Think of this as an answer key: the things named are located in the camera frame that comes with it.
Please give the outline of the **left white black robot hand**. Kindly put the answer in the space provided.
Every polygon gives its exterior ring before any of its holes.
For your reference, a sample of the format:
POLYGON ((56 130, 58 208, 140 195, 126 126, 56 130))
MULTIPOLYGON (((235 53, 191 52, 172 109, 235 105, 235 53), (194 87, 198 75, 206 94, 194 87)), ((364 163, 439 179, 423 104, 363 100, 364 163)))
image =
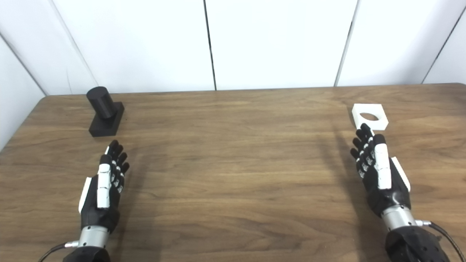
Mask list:
POLYGON ((130 165, 123 146, 113 140, 100 157, 98 170, 87 177, 78 204, 80 238, 78 247, 104 249, 119 223, 119 204, 130 165))

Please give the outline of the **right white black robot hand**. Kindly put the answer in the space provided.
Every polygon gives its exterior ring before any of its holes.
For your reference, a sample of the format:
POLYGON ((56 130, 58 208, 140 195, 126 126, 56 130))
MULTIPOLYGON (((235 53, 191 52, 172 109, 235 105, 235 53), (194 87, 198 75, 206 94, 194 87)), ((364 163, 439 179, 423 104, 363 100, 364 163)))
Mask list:
POLYGON ((375 134, 367 125, 356 130, 351 156, 366 190, 367 203, 391 231, 416 226, 411 212, 411 185, 395 156, 389 156, 382 134, 375 134))

